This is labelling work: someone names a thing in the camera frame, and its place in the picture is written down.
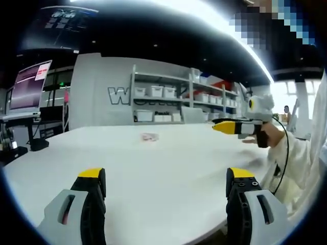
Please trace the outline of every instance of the shelf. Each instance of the shelf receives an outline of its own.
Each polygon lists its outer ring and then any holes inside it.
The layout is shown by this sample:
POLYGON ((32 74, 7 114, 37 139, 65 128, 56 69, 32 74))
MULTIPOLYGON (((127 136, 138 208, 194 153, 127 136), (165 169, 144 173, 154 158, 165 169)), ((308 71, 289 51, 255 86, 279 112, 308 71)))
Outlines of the shelf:
POLYGON ((164 97, 135 97, 135 101, 170 101, 170 102, 189 102, 188 99, 164 98, 164 97))
MULTIPOLYGON (((205 89, 205 90, 210 91, 210 92, 217 92, 218 91, 220 93, 223 93, 223 90, 221 88, 217 88, 217 87, 207 85, 207 84, 203 84, 203 83, 193 82, 193 88, 194 89, 201 88, 201 89, 205 89)), ((226 95, 238 96, 237 93, 232 92, 232 91, 225 90, 225 92, 226 92, 226 95)))
POLYGON ((207 103, 207 102, 202 102, 202 101, 193 101, 194 105, 204 105, 204 106, 209 106, 209 107, 218 107, 218 108, 223 108, 223 105, 218 105, 218 104, 212 104, 212 103, 207 103))
POLYGON ((179 78, 174 76, 166 76, 160 74, 151 74, 144 72, 135 72, 135 81, 142 83, 157 83, 176 85, 176 83, 189 83, 190 80, 186 78, 179 78))
POLYGON ((219 91, 219 92, 223 92, 223 90, 221 88, 217 88, 211 85, 207 85, 207 84, 203 84, 203 83, 196 83, 193 82, 193 88, 197 89, 197 88, 202 88, 202 89, 206 89, 208 91, 219 91))
POLYGON ((184 124, 183 121, 136 121, 135 125, 176 125, 184 124))

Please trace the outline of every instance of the table surface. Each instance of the table surface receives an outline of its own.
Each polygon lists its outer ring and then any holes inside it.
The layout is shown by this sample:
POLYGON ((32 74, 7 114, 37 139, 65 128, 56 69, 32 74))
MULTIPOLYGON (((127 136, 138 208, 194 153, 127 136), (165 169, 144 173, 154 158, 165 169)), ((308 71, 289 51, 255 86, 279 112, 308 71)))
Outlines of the table surface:
POLYGON ((106 170, 107 244, 193 244, 226 222, 226 169, 260 182, 267 149, 243 144, 208 124, 87 127, 48 139, 50 146, 5 166, 18 205, 34 226, 78 173, 106 170), (142 133, 159 140, 142 141, 142 133))

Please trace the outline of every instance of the hand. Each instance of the hand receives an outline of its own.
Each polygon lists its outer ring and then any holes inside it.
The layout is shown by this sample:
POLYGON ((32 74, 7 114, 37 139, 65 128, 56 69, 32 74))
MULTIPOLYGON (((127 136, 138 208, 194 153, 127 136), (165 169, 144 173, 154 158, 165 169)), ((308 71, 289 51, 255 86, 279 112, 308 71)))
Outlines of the hand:
MULTIPOLYGON (((285 135, 284 131, 279 130, 275 125, 273 125, 270 122, 263 124, 261 131, 265 131, 266 134, 268 135, 268 146, 270 146, 272 148, 274 148, 276 145, 278 145, 280 140, 285 135)), ((250 137, 252 137, 253 139, 243 139, 242 142, 257 144, 256 136, 251 135, 250 137)))

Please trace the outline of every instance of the black cable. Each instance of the black cable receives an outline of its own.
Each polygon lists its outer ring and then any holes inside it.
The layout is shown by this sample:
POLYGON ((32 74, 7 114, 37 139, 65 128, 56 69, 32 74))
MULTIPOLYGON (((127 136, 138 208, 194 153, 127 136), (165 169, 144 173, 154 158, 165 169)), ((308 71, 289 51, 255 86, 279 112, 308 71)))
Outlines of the black cable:
POLYGON ((281 176, 281 180, 279 181, 279 184, 277 185, 276 190, 273 192, 273 194, 275 195, 278 188, 279 188, 279 186, 282 183, 282 180, 283 180, 283 177, 284 177, 284 174, 285 174, 286 166, 287 166, 287 163, 288 163, 288 155, 289 155, 289 152, 290 152, 290 144, 289 144, 289 140, 288 140, 287 131, 286 131, 284 125, 280 121, 278 121, 278 119, 276 119, 275 117, 273 117, 273 118, 283 127, 283 129, 285 131, 285 134, 286 134, 286 139, 287 139, 287 153, 286 153, 285 167, 284 167, 284 170, 283 170, 283 173, 282 173, 282 176, 281 176))
POLYGON ((49 96, 48 96, 48 101, 47 101, 47 103, 46 103, 46 107, 48 107, 49 104, 50 104, 50 96, 51 96, 51 92, 52 92, 52 90, 49 91, 49 96))
POLYGON ((188 88, 185 88, 184 91, 181 92, 180 94, 184 94, 187 90, 188 90, 188 88))
POLYGON ((36 127, 36 130, 35 130, 35 132, 34 132, 34 134, 33 134, 33 138, 35 137, 35 135, 36 135, 36 133, 37 133, 37 130, 39 129, 40 125, 41 125, 41 121, 39 122, 39 124, 38 124, 37 127, 36 127))

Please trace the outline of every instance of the black base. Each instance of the black base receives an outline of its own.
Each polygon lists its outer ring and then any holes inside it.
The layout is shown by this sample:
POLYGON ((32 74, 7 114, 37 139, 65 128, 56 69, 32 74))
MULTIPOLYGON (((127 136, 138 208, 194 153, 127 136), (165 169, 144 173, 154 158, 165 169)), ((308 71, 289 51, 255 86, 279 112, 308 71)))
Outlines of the black base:
POLYGON ((22 146, 19 146, 16 149, 12 149, 9 151, 0 151, 0 162, 7 165, 8 163, 11 163, 13 160, 26 154, 27 152, 28 149, 22 146))
POLYGON ((31 145, 31 151, 37 152, 43 150, 44 148, 47 148, 49 146, 49 142, 46 141, 45 139, 32 139, 30 145, 31 145))

